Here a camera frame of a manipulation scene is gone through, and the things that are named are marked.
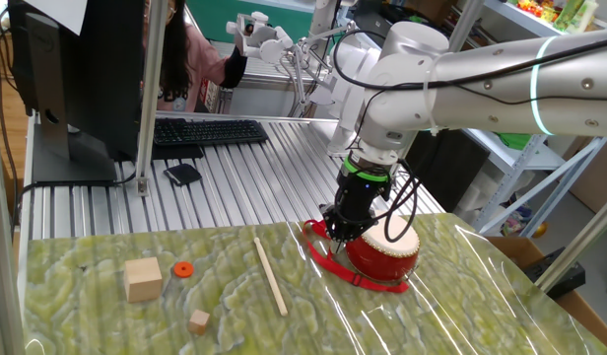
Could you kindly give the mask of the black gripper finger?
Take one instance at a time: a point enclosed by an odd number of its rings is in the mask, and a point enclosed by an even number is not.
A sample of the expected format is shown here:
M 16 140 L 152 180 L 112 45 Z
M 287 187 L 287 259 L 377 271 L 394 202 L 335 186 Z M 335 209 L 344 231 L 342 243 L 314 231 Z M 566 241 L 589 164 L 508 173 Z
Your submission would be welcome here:
M 346 225 L 346 242 L 354 241 L 360 238 L 367 230 L 377 224 L 374 222 L 347 224 Z
M 333 204 L 322 204 L 320 212 L 325 223 L 326 235 L 331 240 L 330 250 L 334 254 L 338 254 L 344 250 L 346 244 L 346 224 L 339 216 L 337 208 Z

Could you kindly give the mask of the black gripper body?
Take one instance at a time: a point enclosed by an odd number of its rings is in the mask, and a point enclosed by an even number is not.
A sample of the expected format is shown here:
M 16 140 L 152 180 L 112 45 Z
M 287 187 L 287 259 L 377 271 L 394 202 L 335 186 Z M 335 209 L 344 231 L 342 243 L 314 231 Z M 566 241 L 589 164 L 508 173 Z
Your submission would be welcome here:
M 364 170 L 342 167 L 337 181 L 334 209 L 338 221 L 362 228 L 373 225 L 371 204 L 388 190 L 388 172 L 380 167 Z

